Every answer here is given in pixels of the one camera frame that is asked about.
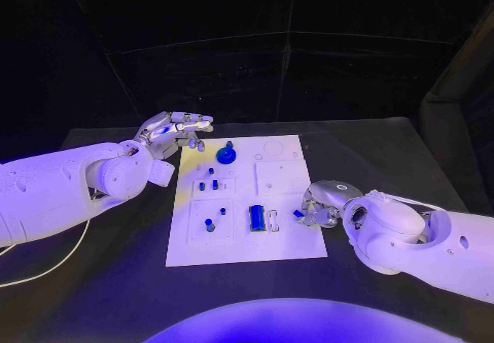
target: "cable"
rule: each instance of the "cable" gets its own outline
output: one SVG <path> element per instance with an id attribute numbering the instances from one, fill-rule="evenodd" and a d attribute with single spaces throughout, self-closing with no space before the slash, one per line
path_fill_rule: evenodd
<path id="1" fill-rule="evenodd" d="M 3 252 L 0 252 L 0 256 L 16 246 L 17 244 L 11 245 Z"/>
<path id="2" fill-rule="evenodd" d="M 89 226 L 89 221 L 91 219 L 88 219 L 88 222 L 85 223 L 85 230 L 82 232 L 82 235 L 81 235 L 81 238 L 79 238 L 79 242 L 75 244 L 75 247 L 72 249 L 72 251 L 69 252 L 69 254 L 65 256 L 65 259 L 58 263 L 56 266 L 52 267 L 52 269 L 49 269 L 45 273 L 40 273 L 39 275 L 36 275 L 35 277 L 29 277 L 27 279 L 23 279 L 23 280 L 19 280 L 19 281 L 14 281 L 14 282 L 10 282 L 7 284 L 0 284 L 0 288 L 3 287 L 7 287 L 7 286 L 13 286 L 14 284 L 22 284 L 23 282 L 27 282 L 30 280 L 35 280 L 36 278 L 42 277 L 43 275 L 46 275 L 49 272 L 52 272 L 60 265 L 62 263 L 69 259 L 71 255 L 73 254 L 76 248 L 79 247 L 79 244 L 82 242 L 82 239 L 85 238 L 85 232 L 88 231 L 88 226 Z"/>

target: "table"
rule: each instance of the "table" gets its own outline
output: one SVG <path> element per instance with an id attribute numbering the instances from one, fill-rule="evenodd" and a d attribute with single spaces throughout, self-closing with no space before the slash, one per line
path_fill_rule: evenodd
<path id="1" fill-rule="evenodd" d="M 135 130 L 73 129 L 63 148 L 122 141 Z M 408 119 L 223 124 L 202 138 L 276 134 L 300 135 L 312 182 L 341 180 L 363 192 L 377 189 L 467 211 Z M 167 161 L 179 167 L 179 159 L 174 154 Z M 148 184 L 92 220 L 78 251 L 52 274 L 0 289 L 0 339 L 141 342 L 209 309 L 279 297 L 360 304 L 469 342 L 494 337 L 494 306 L 405 273 L 376 273 L 359 261 L 340 225 L 323 230 L 327 258 L 164 268 L 176 180 L 177 174 L 166 189 Z M 22 244 L 1 256 L 1 283 L 36 268 L 45 271 L 82 229 Z"/>

